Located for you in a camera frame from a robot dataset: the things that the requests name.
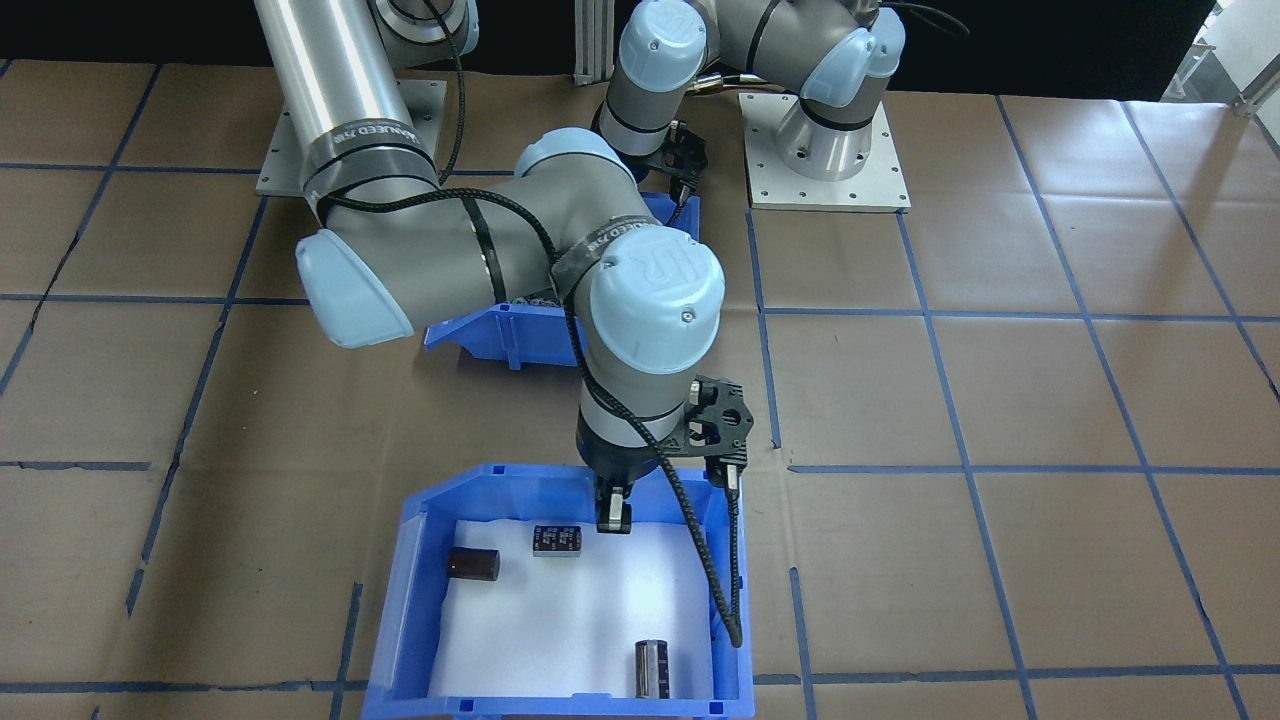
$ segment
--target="blue tape line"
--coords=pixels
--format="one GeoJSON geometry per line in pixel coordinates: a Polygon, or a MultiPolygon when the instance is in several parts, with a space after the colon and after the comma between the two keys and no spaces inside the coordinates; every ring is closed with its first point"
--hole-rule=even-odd
{"type": "Polygon", "coordinates": [[[116,693],[207,693],[207,692],[330,692],[332,682],[288,680],[262,685],[211,685],[205,683],[106,682],[106,683],[0,683],[0,694],[116,694],[116,693]]]}
{"type": "Polygon", "coordinates": [[[800,570],[791,569],[791,610],[796,618],[796,641],[800,646],[800,684],[804,687],[806,720],[818,720],[818,701],[813,694],[813,665],[809,662],[809,630],[804,620],[804,598],[800,594],[800,570]]]}
{"type": "Polygon", "coordinates": [[[122,173],[187,173],[193,176],[256,176],[261,168],[184,168],[179,165],[119,165],[122,173]]]}
{"type": "Polygon", "coordinates": [[[50,295],[46,302],[138,302],[143,305],[221,305],[225,297],[183,295],[50,295]]]}
{"type": "Polygon", "coordinates": [[[156,88],[156,81],[160,79],[161,69],[164,69],[164,63],[156,65],[156,69],[151,70],[151,78],[147,79],[147,86],[142,90],[142,99],[138,100],[138,106],[134,108],[133,117],[129,118],[129,124],[124,128],[124,137],[120,138],[120,145],[115,149],[115,154],[111,155],[113,168],[120,164],[120,156],[124,155],[125,146],[128,146],[129,140],[133,138],[133,131],[138,129],[138,120],[142,119],[142,110],[146,109],[147,100],[151,99],[151,91],[156,88]]]}
{"type": "MultiPolygon", "coordinates": [[[[963,465],[787,465],[787,470],[800,474],[845,475],[920,475],[964,473],[963,465]]],[[[1202,466],[1142,466],[1142,465],[970,465],[979,475],[993,474],[1052,474],[1052,473],[1153,473],[1157,475],[1261,475],[1280,477],[1280,468],[1202,468],[1202,466]]]]}
{"type": "Polygon", "coordinates": [[[1041,667],[1028,670],[1033,680],[1069,680],[1080,678],[1167,678],[1188,675],[1220,675],[1217,665],[1138,665],[1132,667],[1041,667]]]}
{"type": "Polygon", "coordinates": [[[142,592],[142,575],[145,574],[146,570],[142,568],[133,570],[133,580],[129,582],[129,594],[124,600],[124,612],[129,618],[133,618],[133,606],[138,601],[138,593],[142,592]]]}
{"type": "MultiPolygon", "coordinates": [[[[133,110],[133,117],[129,119],[128,127],[124,129],[124,136],[120,138],[120,143],[115,149],[115,154],[111,155],[111,165],[119,161],[120,155],[124,152],[124,147],[129,143],[129,138],[133,137],[133,131],[138,127],[138,118],[142,117],[142,109],[146,108],[147,99],[151,97],[151,91],[156,86],[156,79],[160,77],[160,67],[151,72],[151,78],[147,81],[146,88],[142,91],[142,97],[138,100],[137,108],[133,110]]],[[[22,361],[22,356],[26,355],[27,347],[31,345],[31,337],[36,332],[36,320],[40,318],[40,310],[44,307],[45,301],[49,299],[50,292],[54,290],[54,284],[58,282],[58,277],[63,273],[63,268],[67,266],[67,260],[72,256],[72,251],[79,245],[81,238],[84,236],[84,229],[88,227],[90,219],[93,217],[93,210],[97,209],[97,204],[102,200],[102,193],[106,191],[106,183],[111,179],[111,169],[108,168],[102,173],[102,179],[97,183],[97,190],[93,192],[92,200],[90,200],[88,208],[84,210],[84,215],[81,218],[79,225],[76,228],[76,234],[72,236],[70,245],[67,246],[67,251],[63,252],[61,259],[58,261],[58,266],[54,268],[54,275],[50,278],[49,284],[45,287],[45,292],[41,293],[40,301],[36,302],[35,310],[31,313],[31,322],[27,324],[27,331],[22,336],[22,341],[18,342],[18,348],[14,351],[13,356],[9,359],[9,365],[5,368],[4,377],[0,377],[0,395],[4,395],[5,389],[9,388],[9,380],[13,379],[14,372],[18,369],[18,364],[22,361]]]]}
{"type": "Polygon", "coordinates": [[[0,163],[0,170],[92,170],[101,173],[110,165],[81,165],[74,163],[0,163]]]}
{"type": "MultiPolygon", "coordinates": [[[[196,380],[196,388],[191,395],[191,402],[187,405],[187,415],[183,419],[182,430],[178,433],[178,442],[173,450],[169,471],[165,474],[164,484],[160,487],[160,496],[156,498],[156,506],[151,514],[151,525],[147,528],[147,537],[142,543],[143,566],[146,566],[146,564],[151,560],[151,551],[155,548],[156,536],[160,533],[160,520],[164,516],[164,506],[169,501],[169,491],[173,488],[173,480],[178,474],[178,468],[182,465],[182,451],[187,445],[187,437],[191,434],[191,428],[196,421],[196,411],[200,409],[200,400],[205,395],[205,386],[209,383],[209,374],[214,368],[214,357],[218,355],[218,347],[223,342],[223,333],[227,331],[227,319],[230,315],[236,292],[239,290],[241,278],[244,277],[244,266],[248,264],[248,256],[253,250],[253,241],[257,237],[259,227],[262,224],[264,214],[266,214],[265,197],[257,204],[257,213],[253,215],[253,223],[250,225],[248,237],[244,240],[244,249],[241,251],[239,263],[236,266],[236,274],[232,277],[230,290],[227,291],[227,297],[223,300],[223,311],[218,318],[218,328],[214,331],[214,336],[209,342],[209,351],[205,354],[205,364],[200,369],[200,378],[196,380]]],[[[129,594],[124,601],[124,607],[129,615],[133,614],[133,606],[138,600],[141,587],[141,583],[138,583],[138,587],[129,588],[129,594]]]]}
{"type": "Polygon", "coordinates": [[[760,254],[755,249],[755,219],[751,209],[744,213],[746,217],[746,243],[751,252],[751,279],[755,283],[755,315],[760,328],[760,357],[764,363],[764,395],[769,401],[769,424],[773,448],[782,447],[782,427],[778,423],[778,393],[773,383],[773,355],[769,351],[769,327],[764,319],[764,287],[760,283],[760,254]]]}
{"type": "MultiPolygon", "coordinates": [[[[155,305],[221,305],[225,297],[193,295],[33,295],[26,292],[3,293],[0,300],[45,302],[141,302],[155,305]]],[[[311,305],[306,297],[237,297],[233,305],[311,305]]]]}
{"type": "MultiPolygon", "coordinates": [[[[769,315],[884,315],[893,318],[922,318],[924,313],[909,309],[882,307],[765,307],[769,315]]],[[[1014,320],[1083,320],[1080,313],[1032,313],[1019,310],[929,310],[934,318],[1014,319],[1014,320]]],[[[1134,320],[1155,323],[1234,323],[1229,315],[1157,315],[1105,313],[1091,314],[1094,320],[1134,320]]],[[[1239,318],[1251,323],[1280,323],[1280,316],[1249,315],[1239,318]]]]}
{"type": "Polygon", "coordinates": [[[32,318],[31,322],[27,323],[27,329],[22,333],[22,340],[18,341],[18,347],[14,348],[13,355],[9,357],[9,364],[4,369],[4,375],[0,375],[0,395],[4,395],[4,391],[9,388],[9,380],[13,379],[14,372],[18,370],[18,363],[22,361],[23,354],[27,352],[27,345],[31,343],[31,334],[35,329],[36,319],[32,318]]]}
{"type": "MultiPolygon", "coordinates": [[[[1222,643],[1217,637],[1217,632],[1213,629],[1213,623],[1210,620],[1208,612],[1204,611],[1204,605],[1201,601],[1199,588],[1196,587],[1196,578],[1192,574],[1190,565],[1187,562],[1187,556],[1183,553],[1181,543],[1178,541],[1178,532],[1174,529],[1174,523],[1169,516],[1167,509],[1165,507],[1164,497],[1161,497],[1160,495],[1160,486],[1156,483],[1156,475],[1151,470],[1151,464],[1148,462],[1147,454],[1142,446],[1142,438],[1138,437],[1137,425],[1134,424],[1133,416],[1129,413],[1129,406],[1120,392],[1120,384],[1116,382],[1116,377],[1115,373],[1112,372],[1111,363],[1107,360],[1106,351],[1102,347],[1102,341],[1098,337],[1097,328],[1093,324],[1093,318],[1089,315],[1088,305],[1084,302],[1084,295],[1080,292],[1079,283],[1076,283],[1075,273],[1071,270],[1071,264],[1066,259],[1066,252],[1064,251],[1062,243],[1059,238],[1057,228],[1053,224],[1053,219],[1048,214],[1048,206],[1044,204],[1044,197],[1041,195],[1039,186],[1036,183],[1036,178],[1032,174],[1030,165],[1027,161],[1027,155],[1023,152],[1021,143],[1018,141],[1018,133],[1014,132],[1014,124],[1009,119],[1009,111],[1005,109],[1005,102],[1000,99],[998,95],[996,96],[996,108],[1000,110],[1000,117],[1005,123],[1005,129],[1009,132],[1009,140],[1014,145],[1014,152],[1018,154],[1018,161],[1023,167],[1023,173],[1027,177],[1027,183],[1030,187],[1032,193],[1036,196],[1036,205],[1039,208],[1041,217],[1044,220],[1044,228],[1048,231],[1050,234],[1050,240],[1053,241],[1053,249],[1057,252],[1059,261],[1062,264],[1062,270],[1066,273],[1066,281],[1071,286],[1071,295],[1075,296],[1075,304],[1080,307],[1080,314],[1084,315],[1084,327],[1089,332],[1089,340],[1093,342],[1093,348],[1098,355],[1098,361],[1102,364],[1102,372],[1107,377],[1107,384],[1111,387],[1111,393],[1115,396],[1116,407],[1120,410],[1120,416],[1124,419],[1125,429],[1129,432],[1129,439],[1133,442],[1134,452],[1138,455],[1138,462],[1142,465],[1144,470],[1144,475],[1147,478],[1147,486],[1151,489],[1151,497],[1156,503],[1156,510],[1160,512],[1160,520],[1165,525],[1165,533],[1169,536],[1169,542],[1174,548],[1174,556],[1178,559],[1178,565],[1183,571],[1183,578],[1187,582],[1187,588],[1190,592],[1192,598],[1196,601],[1196,609],[1199,612],[1202,624],[1204,625],[1204,633],[1208,635],[1210,644],[1213,647],[1213,655],[1217,657],[1219,669],[1226,680],[1228,689],[1231,692],[1231,700],[1235,702],[1235,710],[1239,714],[1240,720],[1248,720],[1249,714],[1244,708],[1244,701],[1240,697],[1240,691],[1236,687],[1235,678],[1231,674],[1230,666],[1228,665],[1226,653],[1222,651],[1222,643]]],[[[1128,109],[1125,109],[1125,117],[1129,117],[1128,109]]],[[[1133,126],[1132,118],[1129,118],[1129,123],[1130,126],[1133,126]]],[[[1137,126],[1133,127],[1134,132],[1137,132],[1137,126]]],[[[1146,146],[1144,141],[1143,141],[1143,149],[1147,151],[1148,159],[1152,161],[1152,165],[1155,167],[1155,158],[1151,156],[1151,151],[1146,146]]],[[[1165,188],[1166,191],[1169,191],[1167,183],[1165,183],[1165,188]]],[[[1178,208],[1179,213],[1181,213],[1181,206],[1178,205],[1176,199],[1172,197],[1172,192],[1171,191],[1169,192],[1170,192],[1170,200],[1174,201],[1175,208],[1178,208]]],[[[1192,232],[1189,223],[1187,224],[1187,231],[1188,233],[1192,232]]],[[[1192,237],[1192,242],[1196,242],[1194,236],[1192,237]]],[[[1206,266],[1208,266],[1207,258],[1203,258],[1203,254],[1201,254],[1201,256],[1206,261],[1206,266]]],[[[1213,279],[1215,284],[1217,284],[1217,279],[1216,278],[1213,279]]],[[[1222,291],[1222,300],[1226,304],[1228,311],[1231,315],[1235,315],[1235,311],[1231,307],[1230,301],[1226,299],[1225,291],[1222,291]]]]}
{"type": "Polygon", "coordinates": [[[120,173],[188,173],[212,176],[256,176],[259,168],[204,168],[198,165],[86,165],[79,163],[0,163],[0,170],[86,170],[105,172],[115,170],[120,173]]]}
{"type": "Polygon", "coordinates": [[[924,281],[920,277],[919,265],[915,261],[915,250],[911,247],[911,233],[906,229],[906,220],[899,213],[897,229],[902,236],[902,250],[906,252],[906,263],[911,270],[911,282],[915,284],[915,295],[920,301],[920,310],[924,313],[924,329],[929,336],[929,347],[933,351],[933,363],[937,365],[938,382],[942,386],[942,398],[947,406],[947,418],[951,421],[951,432],[955,434],[956,450],[960,454],[960,465],[964,469],[965,486],[969,489],[969,502],[973,505],[974,519],[978,523],[978,534],[982,538],[982,550],[987,556],[987,568],[991,570],[991,582],[996,592],[996,602],[1000,605],[1000,616],[1005,623],[1005,634],[1009,637],[1009,651],[1014,659],[1014,670],[1018,676],[1018,685],[1023,693],[1023,705],[1027,707],[1027,719],[1037,720],[1036,700],[1032,697],[1032,684],[1027,679],[1027,664],[1023,660],[1021,643],[1018,641],[1018,629],[1014,626],[1014,614],[1009,607],[1009,597],[1005,593],[1005,580],[1000,574],[1000,564],[996,561],[996,548],[991,542],[991,529],[987,527],[987,514],[982,507],[982,496],[978,492],[978,482],[973,475],[973,466],[969,459],[969,448],[965,446],[964,430],[960,428],[960,415],[956,411],[955,396],[951,393],[951,380],[947,378],[947,368],[942,361],[942,346],[938,343],[938,334],[933,325],[933,315],[929,310],[929,300],[924,292],[924,281]]]}
{"type": "Polygon", "coordinates": [[[1231,665],[1236,675],[1280,675],[1280,665],[1231,665]]]}
{"type": "Polygon", "coordinates": [[[801,680],[800,675],[783,673],[777,675],[756,675],[751,682],[756,685],[799,685],[801,680]]]}
{"type": "Polygon", "coordinates": [[[769,328],[764,320],[764,313],[756,313],[756,323],[760,329],[760,355],[764,361],[764,395],[769,400],[769,429],[773,448],[782,447],[782,427],[778,423],[778,393],[773,387],[773,355],[769,352],[769,328]]]}
{"type": "Polygon", "coordinates": [[[108,473],[145,473],[150,462],[97,462],[91,460],[0,460],[0,468],[23,470],[102,470],[108,473]]]}
{"type": "Polygon", "coordinates": [[[1192,246],[1196,247],[1196,254],[1199,255],[1201,263],[1203,263],[1204,269],[1208,270],[1208,278],[1213,281],[1213,287],[1217,290],[1219,296],[1221,296],[1222,305],[1226,306],[1226,313],[1235,322],[1235,329],[1240,333],[1240,337],[1244,338],[1244,345],[1249,348],[1249,355],[1253,356],[1253,361],[1258,364],[1258,369],[1262,370],[1262,377],[1267,379],[1267,384],[1271,387],[1271,395],[1280,401],[1280,388],[1276,388],[1276,379],[1271,377],[1271,373],[1267,370],[1267,364],[1262,360],[1262,354],[1258,352],[1257,346],[1253,345],[1253,338],[1249,337],[1249,331],[1244,327],[1244,323],[1240,322],[1240,314],[1235,311],[1235,305],[1226,293],[1226,286],[1222,284],[1222,281],[1217,277],[1217,270],[1215,270],[1213,264],[1210,263],[1208,254],[1204,252],[1199,236],[1196,234],[1196,228],[1192,227],[1190,219],[1183,210],[1183,204],[1178,200],[1178,196],[1174,195],[1174,188],[1169,184],[1169,178],[1165,177],[1165,170],[1162,170],[1160,168],[1160,163],[1156,161],[1156,155],[1151,151],[1151,146],[1147,145],[1147,138],[1142,135],[1142,131],[1138,129],[1138,123],[1133,119],[1133,113],[1129,110],[1129,106],[1121,102],[1120,109],[1124,111],[1125,119],[1129,120],[1129,127],[1133,128],[1133,135],[1138,138],[1138,143],[1142,145],[1142,151],[1147,154],[1147,160],[1151,163],[1151,168],[1156,170],[1156,177],[1160,178],[1160,184],[1165,188],[1165,193],[1169,195],[1169,201],[1174,204],[1174,210],[1178,211],[1178,219],[1183,222],[1183,228],[1187,229],[1187,236],[1190,238],[1192,246]]]}
{"type": "Polygon", "coordinates": [[[920,318],[919,310],[890,310],[879,307],[765,307],[769,315],[888,315],[891,318],[920,318]]]}
{"type": "Polygon", "coordinates": [[[819,673],[813,676],[818,685],[863,685],[896,683],[984,683],[991,680],[1016,680],[1015,670],[940,670],[928,673],[819,673]]]}
{"type": "Polygon", "coordinates": [[[923,475],[964,473],[961,465],[787,465],[787,470],[806,475],[923,475]]]}
{"type": "Polygon", "coordinates": [[[751,281],[755,283],[755,309],[764,313],[764,279],[760,274],[760,251],[755,245],[755,217],[751,215],[750,208],[746,209],[745,217],[746,242],[748,249],[751,252],[751,281]]]}
{"type": "Polygon", "coordinates": [[[347,691],[347,670],[351,667],[351,648],[356,644],[356,620],[360,618],[360,596],[365,585],[351,585],[351,606],[347,610],[347,630],[342,635],[342,656],[338,661],[338,679],[334,683],[333,700],[329,701],[329,720],[340,720],[342,701],[347,691]]]}
{"type": "Polygon", "coordinates": [[[1157,475],[1280,475],[1280,468],[1178,468],[1156,466],[1149,470],[1157,475]]]}

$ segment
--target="black capacitor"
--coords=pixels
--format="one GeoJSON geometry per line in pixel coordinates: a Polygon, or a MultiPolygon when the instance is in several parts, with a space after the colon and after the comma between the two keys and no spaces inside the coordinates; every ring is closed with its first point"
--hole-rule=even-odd
{"type": "Polygon", "coordinates": [[[449,550],[448,575],[463,580],[489,580],[498,579],[500,561],[497,550],[476,550],[472,547],[454,547],[449,550]]]}

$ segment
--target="black electronic component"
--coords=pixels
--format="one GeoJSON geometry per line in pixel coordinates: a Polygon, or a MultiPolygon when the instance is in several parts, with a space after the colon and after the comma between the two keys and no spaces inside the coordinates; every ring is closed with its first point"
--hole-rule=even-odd
{"type": "Polygon", "coordinates": [[[497,550],[454,547],[449,550],[448,575],[462,580],[489,580],[492,583],[498,579],[500,565],[497,550]]]}
{"type": "Polygon", "coordinates": [[[667,641],[640,641],[636,643],[636,697],[650,700],[671,697],[667,641]]]}
{"type": "Polygon", "coordinates": [[[577,557],[582,555],[582,528],[577,525],[534,525],[534,557],[577,557]]]}

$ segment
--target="black wall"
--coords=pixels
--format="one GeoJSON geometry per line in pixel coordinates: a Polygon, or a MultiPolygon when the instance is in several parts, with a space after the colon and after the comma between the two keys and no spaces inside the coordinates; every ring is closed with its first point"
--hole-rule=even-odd
{"type": "MultiPolygon", "coordinates": [[[[956,41],[911,17],[895,90],[1158,99],[1213,0],[924,0],[956,41]]],[[[635,0],[618,1],[618,24],[635,0]]],[[[570,0],[479,0],[467,69],[570,73],[570,0]]],[[[252,0],[0,0],[0,58],[268,65],[252,0]]]]}

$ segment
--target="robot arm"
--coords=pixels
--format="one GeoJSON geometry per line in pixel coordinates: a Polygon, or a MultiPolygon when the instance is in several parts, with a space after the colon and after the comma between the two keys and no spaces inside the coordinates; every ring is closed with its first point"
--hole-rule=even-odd
{"type": "Polygon", "coordinates": [[[324,224],[296,256],[329,338],[372,345],[554,288],[586,336],[577,439],[599,478],[598,527],[627,532],[631,484],[658,462],[636,420],[671,455],[717,457],[727,482],[746,464],[750,414],[740,388],[696,375],[724,295],[714,254],[659,224],[627,167],[582,128],[530,145],[509,182],[440,190],[370,8],[384,4],[257,0],[324,224]],[[724,411],[741,432],[719,432],[724,411]],[[709,429],[695,450],[700,414],[709,429]]]}
{"type": "Polygon", "coordinates": [[[800,96],[778,131],[791,169],[845,179],[870,151],[870,122],[905,41],[879,0],[644,0],[618,42],[596,126],[623,160],[645,164],[694,76],[721,60],[800,96]]]}

